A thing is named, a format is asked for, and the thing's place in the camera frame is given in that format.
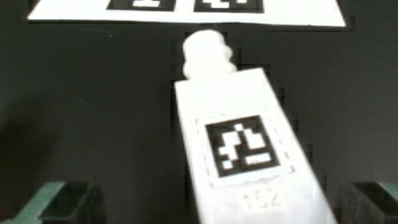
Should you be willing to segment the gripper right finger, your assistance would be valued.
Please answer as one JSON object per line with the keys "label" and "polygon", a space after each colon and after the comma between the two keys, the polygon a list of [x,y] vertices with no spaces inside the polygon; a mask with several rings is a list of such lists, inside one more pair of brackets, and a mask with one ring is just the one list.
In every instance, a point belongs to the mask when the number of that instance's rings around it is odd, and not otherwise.
{"label": "gripper right finger", "polygon": [[341,224],[398,224],[398,184],[357,182],[341,187]]}

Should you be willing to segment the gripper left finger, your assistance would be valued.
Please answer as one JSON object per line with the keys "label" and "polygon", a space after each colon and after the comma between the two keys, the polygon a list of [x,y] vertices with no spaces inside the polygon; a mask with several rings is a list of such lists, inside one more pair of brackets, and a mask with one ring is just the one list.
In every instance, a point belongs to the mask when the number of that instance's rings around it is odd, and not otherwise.
{"label": "gripper left finger", "polygon": [[94,182],[48,182],[16,215],[16,224],[105,224],[105,199]]}

